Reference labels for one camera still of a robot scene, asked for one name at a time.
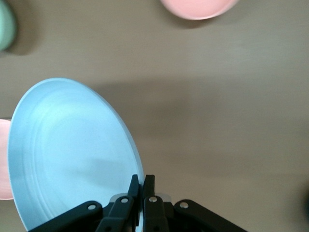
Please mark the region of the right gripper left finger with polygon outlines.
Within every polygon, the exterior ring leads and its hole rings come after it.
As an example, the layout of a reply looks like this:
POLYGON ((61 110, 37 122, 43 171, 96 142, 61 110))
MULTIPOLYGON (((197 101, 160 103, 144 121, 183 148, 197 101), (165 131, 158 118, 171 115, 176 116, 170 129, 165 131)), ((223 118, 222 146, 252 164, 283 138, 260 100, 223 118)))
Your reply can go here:
POLYGON ((134 232, 139 223, 140 184, 132 175, 127 194, 103 207, 87 201, 31 229, 32 232, 134 232))

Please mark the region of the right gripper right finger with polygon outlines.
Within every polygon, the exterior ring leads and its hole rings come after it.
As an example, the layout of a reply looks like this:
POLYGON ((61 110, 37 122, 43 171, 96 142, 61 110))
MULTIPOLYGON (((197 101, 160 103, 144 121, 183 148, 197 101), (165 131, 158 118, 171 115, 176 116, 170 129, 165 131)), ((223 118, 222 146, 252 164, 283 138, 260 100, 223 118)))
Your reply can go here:
POLYGON ((243 228, 188 199, 175 204, 155 194, 155 176, 143 184, 143 230, 145 232, 245 232, 243 228))

